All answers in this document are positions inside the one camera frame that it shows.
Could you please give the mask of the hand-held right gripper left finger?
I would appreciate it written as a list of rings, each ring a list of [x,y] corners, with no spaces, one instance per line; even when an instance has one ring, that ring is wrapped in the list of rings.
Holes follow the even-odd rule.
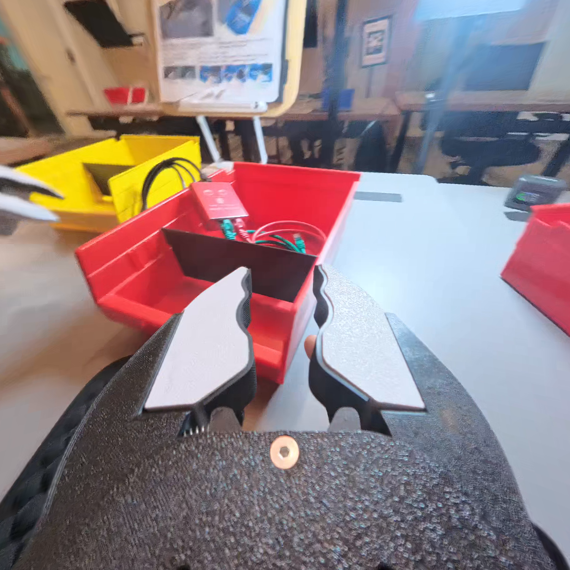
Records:
[[[257,390],[251,271],[239,267],[174,317],[144,398],[144,417],[183,412],[179,434],[239,433]]]

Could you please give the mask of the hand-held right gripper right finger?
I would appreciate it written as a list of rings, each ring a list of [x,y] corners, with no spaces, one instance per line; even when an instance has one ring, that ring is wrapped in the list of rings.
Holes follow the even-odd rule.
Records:
[[[391,436],[385,411],[425,412],[425,402],[385,311],[332,266],[316,266],[318,326],[308,384],[328,415],[351,411],[354,430]]]

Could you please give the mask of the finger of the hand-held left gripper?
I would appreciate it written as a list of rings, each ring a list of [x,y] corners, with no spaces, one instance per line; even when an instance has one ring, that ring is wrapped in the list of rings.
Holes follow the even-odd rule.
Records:
[[[60,217],[45,207],[24,200],[21,197],[7,194],[1,195],[1,216],[22,218],[38,222],[60,222]]]
[[[45,182],[37,180],[17,169],[1,165],[1,191],[5,189],[22,190],[28,193],[39,193],[44,196],[63,199],[63,195],[60,192]]]

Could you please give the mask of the yellow plastic bin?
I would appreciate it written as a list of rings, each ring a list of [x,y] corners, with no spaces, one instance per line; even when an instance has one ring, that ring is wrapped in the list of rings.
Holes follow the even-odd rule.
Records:
[[[146,206],[179,193],[200,179],[201,146],[196,136],[124,135],[83,146],[18,167],[52,186],[63,199],[39,193],[30,200],[60,217],[53,226],[75,232],[106,232],[142,212],[143,185],[149,172],[167,159],[179,159],[152,182]],[[130,165],[110,179],[111,196],[102,196],[83,162]]]

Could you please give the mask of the red plastic bin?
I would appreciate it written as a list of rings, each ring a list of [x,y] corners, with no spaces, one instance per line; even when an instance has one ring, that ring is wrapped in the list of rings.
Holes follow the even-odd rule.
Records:
[[[250,244],[316,257],[294,302],[252,295],[248,330],[263,380],[284,383],[315,307],[314,267],[334,260],[360,178],[357,172],[251,162],[211,176],[212,182],[231,183],[246,208]],[[149,336],[213,284],[182,273],[164,227],[227,239],[220,226],[205,229],[188,188],[76,250],[99,309]],[[234,241],[246,243],[239,235]]]
[[[569,335],[569,203],[532,208],[501,278]]]

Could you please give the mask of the red ethernet splitter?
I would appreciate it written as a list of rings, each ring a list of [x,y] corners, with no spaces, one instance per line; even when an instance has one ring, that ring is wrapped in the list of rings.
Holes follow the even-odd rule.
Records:
[[[224,220],[248,218],[248,212],[231,183],[193,182],[190,193],[207,231],[218,230]]]

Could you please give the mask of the wooden work table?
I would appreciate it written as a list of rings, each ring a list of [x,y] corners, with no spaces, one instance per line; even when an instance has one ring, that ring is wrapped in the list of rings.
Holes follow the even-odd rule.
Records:
[[[154,119],[166,116],[166,111],[160,105],[135,104],[113,105],[109,108],[89,108],[82,110],[68,110],[66,115],[73,118],[144,118]]]

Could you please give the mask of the small red bin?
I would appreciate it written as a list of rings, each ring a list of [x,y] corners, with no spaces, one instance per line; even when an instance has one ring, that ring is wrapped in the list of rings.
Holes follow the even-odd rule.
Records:
[[[112,106],[145,104],[149,96],[145,87],[108,87],[103,94]]]

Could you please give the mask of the black and tan folding board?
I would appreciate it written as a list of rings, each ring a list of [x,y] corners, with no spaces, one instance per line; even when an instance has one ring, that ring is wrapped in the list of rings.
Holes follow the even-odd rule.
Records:
[[[107,1],[66,1],[63,7],[101,48],[133,47],[144,38],[128,32]]]

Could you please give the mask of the clear page holder bar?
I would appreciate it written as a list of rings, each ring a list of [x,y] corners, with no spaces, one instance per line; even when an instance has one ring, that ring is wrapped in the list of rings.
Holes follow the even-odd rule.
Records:
[[[182,99],[178,102],[178,110],[195,112],[203,115],[227,114],[234,115],[236,113],[245,113],[246,115],[261,115],[268,110],[265,102],[253,103],[231,103],[209,100],[205,102],[193,102],[189,99]]]

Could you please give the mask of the grey electronic device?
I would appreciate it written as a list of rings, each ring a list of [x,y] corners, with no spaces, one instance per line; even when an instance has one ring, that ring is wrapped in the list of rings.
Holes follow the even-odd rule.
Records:
[[[522,175],[510,189],[504,207],[530,213],[535,206],[553,205],[567,191],[561,179],[542,175]]]

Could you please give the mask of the instruction sheet on stand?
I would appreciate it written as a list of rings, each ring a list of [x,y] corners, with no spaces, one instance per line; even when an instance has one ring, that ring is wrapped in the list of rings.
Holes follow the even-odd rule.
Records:
[[[153,24],[153,51],[156,61],[155,22],[153,17],[152,3],[153,1],[150,2],[150,10],[152,14],[152,24]],[[159,80],[158,80],[159,102],[168,110],[173,110],[176,114],[182,116],[203,115],[211,118],[253,118],[254,116],[259,116],[259,117],[275,118],[284,114],[287,110],[291,108],[299,92],[306,12],[307,12],[307,1],[288,1],[286,39],[284,41],[284,62],[283,62],[283,72],[282,72],[281,96],[277,102],[267,104],[268,105],[267,112],[261,115],[258,114],[246,115],[245,113],[236,113],[234,115],[227,115],[225,113],[224,114],[216,113],[214,115],[203,115],[184,110],[180,111],[177,108],[178,103],[163,103],[160,101]]]

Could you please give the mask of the framed wall picture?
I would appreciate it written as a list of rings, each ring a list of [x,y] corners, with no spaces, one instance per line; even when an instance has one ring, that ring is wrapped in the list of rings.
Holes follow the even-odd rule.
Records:
[[[385,65],[389,59],[392,16],[368,19],[361,27],[361,68]]]

